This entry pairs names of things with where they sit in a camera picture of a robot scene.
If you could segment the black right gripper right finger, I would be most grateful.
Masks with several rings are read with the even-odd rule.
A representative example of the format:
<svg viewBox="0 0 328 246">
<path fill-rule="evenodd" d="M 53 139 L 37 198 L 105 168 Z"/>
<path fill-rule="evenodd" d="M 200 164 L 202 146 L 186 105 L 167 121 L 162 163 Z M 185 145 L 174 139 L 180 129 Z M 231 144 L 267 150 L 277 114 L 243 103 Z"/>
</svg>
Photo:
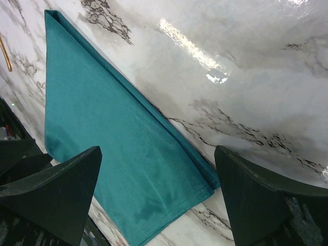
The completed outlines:
<svg viewBox="0 0 328 246">
<path fill-rule="evenodd" d="M 282 176 L 224 146 L 214 157 L 236 245 L 327 245 L 327 189 Z"/>
</svg>

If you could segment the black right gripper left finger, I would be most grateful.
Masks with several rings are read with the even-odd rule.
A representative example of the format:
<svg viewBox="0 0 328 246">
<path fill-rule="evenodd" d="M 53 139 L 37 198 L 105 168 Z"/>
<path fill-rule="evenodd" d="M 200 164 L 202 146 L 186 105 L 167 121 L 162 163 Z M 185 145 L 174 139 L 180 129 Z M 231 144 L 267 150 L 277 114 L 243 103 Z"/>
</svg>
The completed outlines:
<svg viewBox="0 0 328 246">
<path fill-rule="evenodd" d="M 60 240 L 79 245 L 102 160 L 93 146 L 56 166 L 1 187 L 1 205 Z"/>
</svg>

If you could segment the teal cloth napkin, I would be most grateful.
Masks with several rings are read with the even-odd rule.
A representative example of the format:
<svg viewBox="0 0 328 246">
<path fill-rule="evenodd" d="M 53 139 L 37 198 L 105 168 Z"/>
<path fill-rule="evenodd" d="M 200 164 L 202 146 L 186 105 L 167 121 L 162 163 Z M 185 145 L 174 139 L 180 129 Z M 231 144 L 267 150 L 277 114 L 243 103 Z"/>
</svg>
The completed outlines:
<svg viewBox="0 0 328 246">
<path fill-rule="evenodd" d="M 60 12 L 44 16 L 46 149 L 63 162 L 99 146 L 94 197 L 129 245 L 145 245 L 212 196 L 218 176 Z"/>
</svg>

